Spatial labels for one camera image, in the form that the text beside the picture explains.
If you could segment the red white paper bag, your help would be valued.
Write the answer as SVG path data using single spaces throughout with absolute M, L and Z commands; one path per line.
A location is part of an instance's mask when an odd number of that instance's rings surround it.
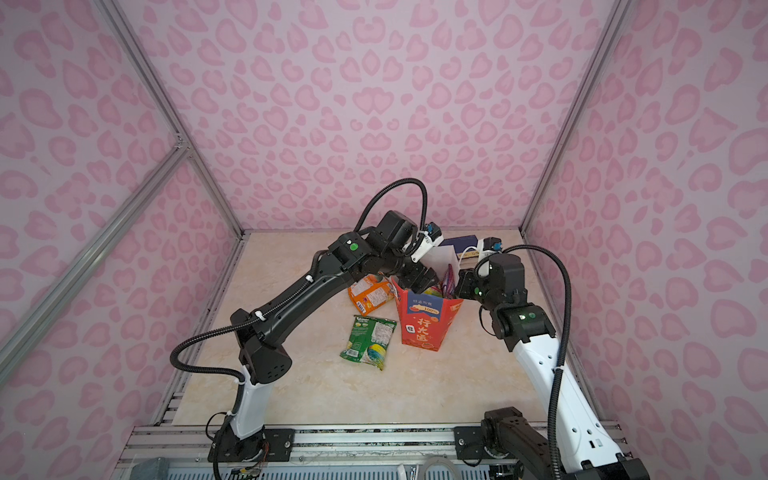
M 459 278 L 460 261 L 449 246 L 439 246 L 427 253 L 420 262 L 432 268 L 440 283 L 422 294 L 403 290 L 398 286 L 398 275 L 390 280 L 395 289 L 396 311 L 401 327 L 404 345 L 437 352 L 448 337 L 452 325 L 463 315 L 469 300 L 445 299 L 441 292 L 441 281 L 449 264 L 456 269 L 456 283 Z

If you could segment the orange snack packet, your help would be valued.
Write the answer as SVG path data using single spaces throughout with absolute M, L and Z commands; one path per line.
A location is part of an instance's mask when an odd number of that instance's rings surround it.
M 350 301 L 361 315 L 370 315 L 395 297 L 395 291 L 387 278 L 369 274 L 347 289 Z

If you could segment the large green snack packet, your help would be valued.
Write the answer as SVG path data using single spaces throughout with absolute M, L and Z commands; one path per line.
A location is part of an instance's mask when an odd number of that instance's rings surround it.
M 387 351 L 397 322 L 385 318 L 355 315 L 346 347 L 340 357 L 383 371 Z

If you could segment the purple snack packet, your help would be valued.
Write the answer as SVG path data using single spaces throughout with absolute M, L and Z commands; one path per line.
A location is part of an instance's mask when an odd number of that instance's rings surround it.
M 441 292 L 445 299 L 453 299 L 455 297 L 456 273 L 457 271 L 454 266 L 449 264 L 441 281 Z

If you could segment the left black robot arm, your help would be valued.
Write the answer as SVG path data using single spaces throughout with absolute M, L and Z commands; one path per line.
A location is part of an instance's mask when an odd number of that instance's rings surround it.
M 265 434 L 270 388 L 284 376 L 292 360 L 283 344 L 312 313 L 338 293 L 369 274 L 394 276 L 406 288 L 421 293 L 438 281 L 421 259 L 442 241 L 439 228 L 424 229 L 405 222 L 344 233 L 318 251 L 309 271 L 261 307 L 236 310 L 230 326 L 240 347 L 238 370 L 222 369 L 237 385 L 233 407 L 212 438 L 209 462 L 262 461 L 273 444 Z

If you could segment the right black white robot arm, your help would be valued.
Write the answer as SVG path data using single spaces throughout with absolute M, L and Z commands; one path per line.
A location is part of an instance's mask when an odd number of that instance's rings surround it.
M 476 300 L 491 313 L 502 340 L 547 409 L 541 434 L 513 408 L 488 411 L 481 427 L 484 447 L 520 461 L 536 479 L 648 479 L 638 458 L 623 453 L 596 416 L 569 366 L 558 362 L 563 346 L 544 310 L 527 300 L 524 276 L 493 267 L 485 276 L 459 273 L 457 296 Z

